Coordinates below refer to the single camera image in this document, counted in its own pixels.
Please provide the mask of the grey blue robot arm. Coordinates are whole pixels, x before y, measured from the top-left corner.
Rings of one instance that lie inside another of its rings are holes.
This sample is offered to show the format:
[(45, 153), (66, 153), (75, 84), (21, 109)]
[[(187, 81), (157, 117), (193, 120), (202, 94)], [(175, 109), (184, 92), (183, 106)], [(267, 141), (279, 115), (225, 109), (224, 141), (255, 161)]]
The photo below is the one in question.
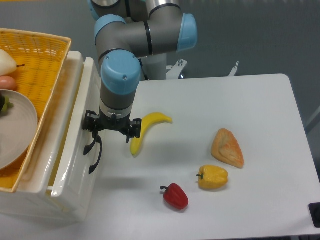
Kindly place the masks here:
[(139, 138), (141, 119), (131, 119), (141, 58), (192, 49), (198, 41), (196, 19), (177, 0), (90, 0), (94, 44), (101, 78), (99, 111), (87, 111), (83, 129), (100, 143), (111, 130)]

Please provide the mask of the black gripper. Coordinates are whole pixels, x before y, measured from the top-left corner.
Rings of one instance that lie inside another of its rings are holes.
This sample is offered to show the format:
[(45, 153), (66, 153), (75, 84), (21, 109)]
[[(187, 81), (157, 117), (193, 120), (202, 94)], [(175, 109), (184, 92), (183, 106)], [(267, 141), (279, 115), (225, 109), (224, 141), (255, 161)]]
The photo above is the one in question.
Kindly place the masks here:
[(130, 109), (107, 109), (103, 111), (99, 109), (99, 115), (95, 111), (87, 110), (84, 115), (82, 123), (82, 129), (92, 133), (94, 143), (100, 143), (99, 131), (112, 130), (126, 135), (126, 143), (129, 143), (130, 139), (141, 137), (142, 119), (135, 118), (130, 120)]

